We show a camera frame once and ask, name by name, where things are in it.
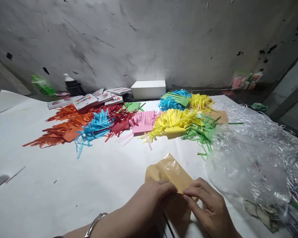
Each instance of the plastic bottle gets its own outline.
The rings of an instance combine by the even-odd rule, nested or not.
[[[258,73],[253,74],[251,80],[249,81],[249,85],[247,89],[253,90],[255,88],[256,84],[264,76],[262,72],[263,72],[263,69],[261,69]]]
[[[68,74],[63,74],[63,75],[65,77],[64,81],[66,84],[66,89],[70,93],[71,97],[86,95],[86,93],[82,89],[80,83],[78,83],[76,80],[72,79]]]
[[[55,95],[54,89],[51,85],[46,82],[45,80],[37,77],[36,75],[31,75],[32,77],[32,84],[43,94],[47,96]]]

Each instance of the white paper sheet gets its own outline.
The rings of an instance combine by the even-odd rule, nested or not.
[[[0,186],[0,237],[47,238],[91,223],[100,212],[123,206],[143,184],[146,168],[168,152],[193,179],[202,177],[210,182],[204,161],[197,155],[200,146],[180,138],[159,137],[152,143],[153,151],[137,138],[126,146],[117,143],[116,137],[106,143],[106,138],[100,138],[85,147],[78,160],[74,142],[44,149],[24,148],[22,145],[39,138],[43,129],[60,123],[45,122],[56,110],[48,110],[46,102],[5,95],[14,105],[0,113],[0,174],[12,176],[26,168]],[[226,96],[212,98],[234,103]],[[143,109],[159,110],[158,103],[148,101]],[[239,200],[225,201],[243,237],[291,237],[286,231],[272,235],[243,210]],[[189,226],[186,237],[202,237],[196,223]]]

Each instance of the white bottle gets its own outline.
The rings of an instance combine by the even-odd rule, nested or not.
[[[253,90],[259,80],[264,76],[262,73],[263,69],[261,69],[258,73],[253,74],[251,80],[249,81],[249,85],[247,87],[248,90]]]
[[[70,81],[74,81],[74,79],[72,79],[68,74],[63,74],[65,77],[65,82],[70,82]]]

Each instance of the small box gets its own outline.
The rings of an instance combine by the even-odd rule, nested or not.
[[[113,99],[113,96],[110,92],[105,91],[102,95],[96,97],[99,101],[99,104],[110,101]]]
[[[136,100],[159,99],[166,94],[166,81],[136,81],[131,89]]]
[[[65,98],[65,99],[60,99],[60,100],[48,102],[47,106],[51,110],[51,109],[54,109],[54,108],[57,108],[57,107],[69,105],[69,104],[73,103],[75,100],[78,100],[82,97],[83,96],[75,96],[75,97],[71,97],[71,98]]]
[[[99,101],[97,98],[95,98],[91,94],[87,94],[86,96],[74,101],[74,106],[77,110],[81,110],[84,107],[92,107],[99,104]]]
[[[122,96],[113,94],[113,99],[108,102],[105,102],[105,106],[116,105],[122,102],[124,102]]]
[[[106,91],[109,91],[112,94],[116,94],[116,95],[124,95],[126,93],[131,92],[131,89],[128,89],[128,88],[115,88],[115,89],[107,89]]]
[[[92,93],[94,97],[100,96],[103,94],[104,88],[97,90],[96,92]]]

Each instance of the blue fringed paper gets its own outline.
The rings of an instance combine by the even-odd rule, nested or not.
[[[106,113],[103,109],[100,113],[94,113],[94,119],[86,126],[83,126],[82,131],[78,131],[80,134],[74,140],[76,144],[77,158],[80,158],[84,145],[88,147],[92,146],[90,142],[94,139],[105,136],[113,125],[114,122],[108,116],[108,109]]]
[[[160,104],[158,106],[162,111],[168,111],[169,109],[179,109],[182,111],[185,110],[185,108],[177,103],[173,97],[160,99]]]
[[[174,94],[178,94],[178,95],[181,95],[181,96],[185,96],[185,97],[187,97],[187,98],[192,97],[192,95],[191,95],[187,90],[184,90],[184,89],[181,89],[180,91],[175,90],[175,91],[173,91],[172,93],[174,93]]]

